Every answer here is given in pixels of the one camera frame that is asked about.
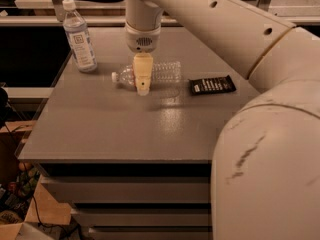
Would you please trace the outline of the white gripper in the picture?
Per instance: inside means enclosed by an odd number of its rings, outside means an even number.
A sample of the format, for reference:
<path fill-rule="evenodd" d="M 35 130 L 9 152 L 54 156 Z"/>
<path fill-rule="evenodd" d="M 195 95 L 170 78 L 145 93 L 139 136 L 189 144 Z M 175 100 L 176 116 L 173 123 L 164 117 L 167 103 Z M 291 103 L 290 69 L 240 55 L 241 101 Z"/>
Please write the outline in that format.
<path fill-rule="evenodd" d="M 150 31 L 141 31 L 125 24 L 126 43 L 132 52 L 138 53 L 133 59 L 135 86 L 140 96 L 149 93 L 153 67 L 153 57 L 150 54 L 158 45 L 161 27 Z"/>

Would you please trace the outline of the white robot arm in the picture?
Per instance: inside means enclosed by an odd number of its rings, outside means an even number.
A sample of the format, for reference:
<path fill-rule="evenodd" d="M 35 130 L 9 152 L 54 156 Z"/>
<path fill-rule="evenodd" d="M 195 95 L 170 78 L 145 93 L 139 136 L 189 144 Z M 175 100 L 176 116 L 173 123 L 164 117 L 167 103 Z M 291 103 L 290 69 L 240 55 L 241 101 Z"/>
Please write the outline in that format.
<path fill-rule="evenodd" d="M 138 33 L 168 13 L 259 96 L 224 126 L 211 172 L 214 240 L 320 240 L 320 44 L 241 0 L 127 0 Z"/>

